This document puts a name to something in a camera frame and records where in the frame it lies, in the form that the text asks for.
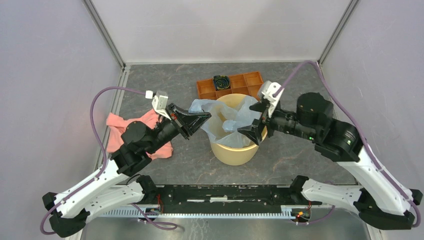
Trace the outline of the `orange wooden divided tray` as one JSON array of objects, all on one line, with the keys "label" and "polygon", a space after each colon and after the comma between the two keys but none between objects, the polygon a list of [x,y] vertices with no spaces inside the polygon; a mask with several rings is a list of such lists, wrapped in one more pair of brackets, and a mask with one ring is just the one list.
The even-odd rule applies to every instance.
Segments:
[{"label": "orange wooden divided tray", "polygon": [[215,90],[213,77],[196,82],[197,95],[199,99],[217,100],[219,97],[229,94],[243,94],[259,100],[258,91],[264,83],[259,71],[227,75],[230,79],[230,88],[226,90]]}]

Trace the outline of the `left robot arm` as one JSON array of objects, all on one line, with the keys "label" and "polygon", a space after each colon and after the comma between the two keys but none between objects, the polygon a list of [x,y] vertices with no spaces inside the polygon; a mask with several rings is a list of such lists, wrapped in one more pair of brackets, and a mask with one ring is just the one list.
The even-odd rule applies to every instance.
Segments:
[{"label": "left robot arm", "polygon": [[138,174],[152,162],[150,155],[175,137],[191,137],[211,116],[171,103],[154,128],[141,121],[131,122],[121,135],[123,144],[99,169],[64,192],[48,192],[42,197],[47,214],[40,224],[41,232],[70,237],[106,212],[140,201],[153,203],[157,190],[149,176],[142,175],[113,191],[110,188]]}]

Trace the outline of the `translucent blue plastic trash bag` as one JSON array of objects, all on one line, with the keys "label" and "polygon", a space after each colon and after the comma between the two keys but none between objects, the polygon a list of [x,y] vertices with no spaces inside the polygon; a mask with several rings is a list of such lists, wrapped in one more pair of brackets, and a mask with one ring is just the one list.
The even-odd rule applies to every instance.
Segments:
[{"label": "translucent blue plastic trash bag", "polygon": [[189,108],[190,113],[208,112],[211,117],[201,126],[212,144],[241,149],[253,142],[238,132],[238,128],[252,124],[260,113],[249,107],[258,101],[252,96],[243,96],[234,107],[218,100],[195,99]]}]

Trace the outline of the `yellow plastic trash bin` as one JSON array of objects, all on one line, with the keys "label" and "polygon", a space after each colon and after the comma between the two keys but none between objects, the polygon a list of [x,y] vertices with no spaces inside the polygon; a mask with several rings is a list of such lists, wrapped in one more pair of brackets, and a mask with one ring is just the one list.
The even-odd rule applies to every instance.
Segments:
[{"label": "yellow plastic trash bin", "polygon": [[[221,96],[217,101],[224,103],[228,107],[235,108],[247,95],[241,93],[231,93]],[[222,163],[231,166],[240,166],[250,161],[259,149],[252,141],[243,148],[232,148],[218,143],[210,143],[215,157]]]}]

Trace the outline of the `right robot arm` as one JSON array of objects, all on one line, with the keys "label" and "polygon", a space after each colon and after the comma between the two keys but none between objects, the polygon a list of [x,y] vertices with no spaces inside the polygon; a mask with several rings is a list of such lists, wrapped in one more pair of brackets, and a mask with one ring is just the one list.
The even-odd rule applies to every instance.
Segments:
[{"label": "right robot arm", "polygon": [[327,203],[346,209],[368,225],[380,230],[409,230],[419,226],[418,205],[423,193],[403,187],[377,160],[370,146],[361,139],[357,128],[333,117],[334,106],[319,93],[302,94],[296,111],[279,105],[269,114],[272,104],[261,99],[250,109],[259,112],[251,125],[238,132],[253,143],[262,142],[262,131],[275,131],[308,140],[315,151],[337,163],[358,181],[357,187],[322,183],[307,176],[297,176],[289,187],[289,199],[295,204]]}]

